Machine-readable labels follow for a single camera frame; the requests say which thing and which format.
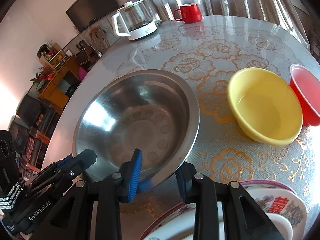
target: black tv screen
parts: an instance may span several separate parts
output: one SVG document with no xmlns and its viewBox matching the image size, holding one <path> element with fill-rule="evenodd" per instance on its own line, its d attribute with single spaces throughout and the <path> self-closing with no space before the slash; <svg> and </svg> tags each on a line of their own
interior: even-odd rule
<svg viewBox="0 0 320 240">
<path fill-rule="evenodd" d="M 66 14 L 79 32 L 119 7 L 116 0 L 77 0 Z"/>
</svg>

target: table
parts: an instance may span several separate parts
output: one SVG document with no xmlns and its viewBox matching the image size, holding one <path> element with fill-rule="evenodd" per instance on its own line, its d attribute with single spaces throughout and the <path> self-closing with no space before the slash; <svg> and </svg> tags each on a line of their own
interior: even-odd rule
<svg viewBox="0 0 320 240">
<path fill-rule="evenodd" d="M 82 111 L 109 82 L 142 69 L 164 69 L 186 80 L 199 101 L 199 134 L 187 161 L 198 172 L 223 183 L 271 179 L 289 185 L 307 206 L 308 232 L 320 211 L 320 127 L 303 127 L 286 147 L 258 143 L 239 128 L 226 99 L 228 80 L 237 70 L 261 67 L 289 82 L 293 63 L 306 66 L 320 78 L 319 64 L 289 32 L 248 18 L 206 16 L 194 24 L 170 21 L 143 40 L 121 38 L 95 64 L 68 102 L 43 168 L 72 152 Z M 134 204 L 122 205 L 123 239 L 138 239 L 152 221 L 180 201 L 172 176 L 137 196 Z"/>
</svg>

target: red bowl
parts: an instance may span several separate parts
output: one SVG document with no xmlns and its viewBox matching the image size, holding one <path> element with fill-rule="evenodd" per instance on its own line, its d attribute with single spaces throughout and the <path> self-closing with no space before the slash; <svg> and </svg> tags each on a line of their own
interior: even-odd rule
<svg viewBox="0 0 320 240">
<path fill-rule="evenodd" d="M 320 81 L 305 67 L 290 67 L 290 87 L 296 93 L 302 108 L 303 125 L 320 125 Z"/>
</svg>

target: electric kettle base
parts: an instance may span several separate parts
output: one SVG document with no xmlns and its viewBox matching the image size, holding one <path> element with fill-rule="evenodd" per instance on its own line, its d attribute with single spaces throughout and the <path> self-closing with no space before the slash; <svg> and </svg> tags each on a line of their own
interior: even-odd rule
<svg viewBox="0 0 320 240">
<path fill-rule="evenodd" d="M 157 26 L 155 24 L 154 21 L 152 21 L 151 23 L 144 25 L 138 29 L 135 29 L 133 31 L 130 31 L 130 36 L 128 37 L 128 39 L 130 41 L 133 40 L 137 40 L 137 39 L 141 39 L 141 38 L 145 38 L 146 36 L 148 36 L 149 34 L 153 33 L 154 31 L 157 30 Z"/>
</svg>

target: stainless steel bowl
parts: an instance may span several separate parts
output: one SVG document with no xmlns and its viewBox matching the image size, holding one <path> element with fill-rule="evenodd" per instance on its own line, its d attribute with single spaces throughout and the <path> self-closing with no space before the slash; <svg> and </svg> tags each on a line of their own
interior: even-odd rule
<svg viewBox="0 0 320 240">
<path fill-rule="evenodd" d="M 196 96 L 182 78 L 164 70 L 137 71 L 111 82 L 88 104 L 76 127 L 74 153 L 96 152 L 97 161 L 86 174 L 100 181 L 140 148 L 138 192 L 144 192 L 187 158 L 199 120 Z"/>
</svg>

